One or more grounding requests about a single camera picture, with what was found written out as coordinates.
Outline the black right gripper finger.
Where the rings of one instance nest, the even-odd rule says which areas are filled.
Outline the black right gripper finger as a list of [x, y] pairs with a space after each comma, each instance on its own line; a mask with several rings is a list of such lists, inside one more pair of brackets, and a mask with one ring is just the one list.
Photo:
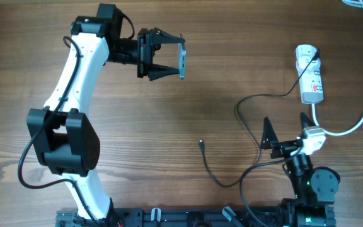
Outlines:
[[279, 142], [272, 123], [268, 117], [263, 120], [263, 135], [262, 135], [262, 149], [272, 149]]
[[303, 129], [315, 126], [315, 123], [304, 112], [301, 112], [300, 119], [301, 119], [301, 127]]

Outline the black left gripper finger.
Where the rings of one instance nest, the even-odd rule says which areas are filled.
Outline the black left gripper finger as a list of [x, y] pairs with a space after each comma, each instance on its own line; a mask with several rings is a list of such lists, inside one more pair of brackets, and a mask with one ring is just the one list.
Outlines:
[[159, 44], [184, 44], [185, 39], [183, 37], [176, 37], [166, 33], [159, 28], [153, 28], [151, 34], [151, 45]]
[[148, 78], [150, 81], [154, 81], [156, 79], [160, 79], [165, 76], [170, 76], [179, 73], [180, 70], [178, 68], [152, 64], [148, 70]]

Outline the blue screen smartphone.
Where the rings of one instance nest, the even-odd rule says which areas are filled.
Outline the blue screen smartphone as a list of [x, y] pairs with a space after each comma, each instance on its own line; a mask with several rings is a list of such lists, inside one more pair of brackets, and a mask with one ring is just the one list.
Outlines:
[[182, 39], [182, 42], [178, 44], [178, 70], [179, 77], [181, 80], [185, 79], [185, 60], [186, 60], [186, 48], [185, 48], [185, 39], [182, 34], [179, 34], [179, 37]]

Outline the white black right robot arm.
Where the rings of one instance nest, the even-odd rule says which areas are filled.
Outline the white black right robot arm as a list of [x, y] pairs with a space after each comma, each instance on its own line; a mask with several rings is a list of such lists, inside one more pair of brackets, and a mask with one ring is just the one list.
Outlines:
[[332, 227], [337, 225], [333, 204], [340, 175], [325, 166], [314, 167], [310, 156], [326, 141], [324, 130], [301, 114], [302, 133], [294, 140], [279, 141], [268, 117], [263, 120], [262, 149], [272, 159], [282, 158], [295, 194], [278, 206], [276, 226]]

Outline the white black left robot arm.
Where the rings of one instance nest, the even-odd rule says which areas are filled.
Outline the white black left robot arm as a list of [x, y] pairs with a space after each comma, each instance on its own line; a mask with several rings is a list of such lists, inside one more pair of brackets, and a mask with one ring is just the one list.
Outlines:
[[80, 226], [121, 226], [122, 219], [102, 187], [96, 166], [100, 140], [88, 118], [97, 79], [107, 62], [133, 64], [138, 78], [154, 81], [185, 75], [185, 39], [159, 28], [121, 36], [125, 15], [114, 4], [100, 4], [95, 16], [78, 16], [63, 38], [69, 55], [59, 82], [41, 109], [26, 118], [27, 149], [65, 183], [78, 205], [71, 219]]

